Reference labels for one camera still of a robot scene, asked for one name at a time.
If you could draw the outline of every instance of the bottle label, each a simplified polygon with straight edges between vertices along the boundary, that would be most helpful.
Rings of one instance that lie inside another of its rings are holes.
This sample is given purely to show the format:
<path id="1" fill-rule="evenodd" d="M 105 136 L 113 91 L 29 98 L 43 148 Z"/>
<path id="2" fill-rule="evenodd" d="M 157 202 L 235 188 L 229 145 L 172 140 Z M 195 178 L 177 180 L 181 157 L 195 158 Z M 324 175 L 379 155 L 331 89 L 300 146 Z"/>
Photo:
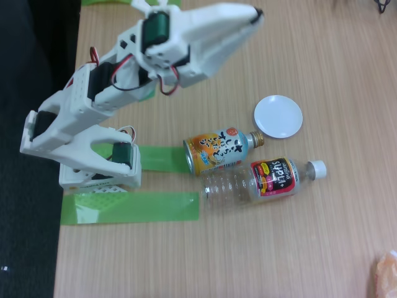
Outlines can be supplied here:
<path id="1" fill-rule="evenodd" d="M 288 158 L 261 160 L 251 163 L 259 197 L 290 192 L 295 187 L 295 175 Z"/>
<path id="2" fill-rule="evenodd" d="M 198 135 L 186 142 L 196 175 L 239 164 L 248 150 L 247 138 L 233 127 Z"/>

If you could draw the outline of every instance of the orange plastic bag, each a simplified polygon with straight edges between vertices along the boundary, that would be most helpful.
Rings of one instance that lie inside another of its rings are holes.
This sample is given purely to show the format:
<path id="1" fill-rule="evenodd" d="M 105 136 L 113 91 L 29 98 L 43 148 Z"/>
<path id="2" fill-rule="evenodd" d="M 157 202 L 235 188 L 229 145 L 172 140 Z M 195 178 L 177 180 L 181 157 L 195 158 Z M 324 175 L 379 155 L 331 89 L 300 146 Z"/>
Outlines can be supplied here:
<path id="1" fill-rule="evenodd" d="M 380 259 L 375 273 L 376 297 L 397 298 L 397 252 L 388 252 Z"/>

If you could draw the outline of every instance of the green servo motor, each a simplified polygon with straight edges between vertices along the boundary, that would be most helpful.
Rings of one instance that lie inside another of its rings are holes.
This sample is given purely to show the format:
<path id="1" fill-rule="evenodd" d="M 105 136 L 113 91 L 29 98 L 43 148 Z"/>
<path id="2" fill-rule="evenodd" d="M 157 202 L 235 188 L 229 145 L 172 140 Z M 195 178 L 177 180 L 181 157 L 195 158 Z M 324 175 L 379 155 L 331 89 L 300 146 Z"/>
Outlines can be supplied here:
<path id="1" fill-rule="evenodd" d="M 169 38 L 169 15 L 163 11 L 155 12 L 143 21 L 142 25 L 142 53 L 148 47 L 160 45 Z"/>
<path id="2" fill-rule="evenodd" d="M 114 143 L 112 161 L 114 163 L 124 163 L 132 169 L 132 146 L 130 143 Z"/>

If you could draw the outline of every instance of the gold bottle cap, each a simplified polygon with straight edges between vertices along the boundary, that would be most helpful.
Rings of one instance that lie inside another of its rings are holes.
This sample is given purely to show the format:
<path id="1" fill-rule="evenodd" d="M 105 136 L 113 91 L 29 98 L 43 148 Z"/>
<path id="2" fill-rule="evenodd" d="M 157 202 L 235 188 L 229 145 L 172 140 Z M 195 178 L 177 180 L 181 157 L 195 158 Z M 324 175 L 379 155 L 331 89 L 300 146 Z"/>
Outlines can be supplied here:
<path id="1" fill-rule="evenodd" d="M 263 137 L 263 133 L 261 132 L 250 132 L 252 135 L 252 139 L 254 140 L 254 148 L 259 146 L 263 146 L 265 144 L 265 139 Z"/>

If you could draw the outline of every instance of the white bottle cap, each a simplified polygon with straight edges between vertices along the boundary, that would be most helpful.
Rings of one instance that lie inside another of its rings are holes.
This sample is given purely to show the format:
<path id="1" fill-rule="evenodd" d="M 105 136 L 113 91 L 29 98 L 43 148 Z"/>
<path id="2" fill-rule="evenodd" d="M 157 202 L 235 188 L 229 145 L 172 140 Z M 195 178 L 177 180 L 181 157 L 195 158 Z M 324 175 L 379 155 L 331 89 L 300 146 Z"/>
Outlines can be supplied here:
<path id="1" fill-rule="evenodd" d="M 309 162 L 313 165 L 314 172 L 316 173 L 316 177 L 314 178 L 314 180 L 325 178 L 327 176 L 327 167 L 322 160 L 314 160 Z"/>

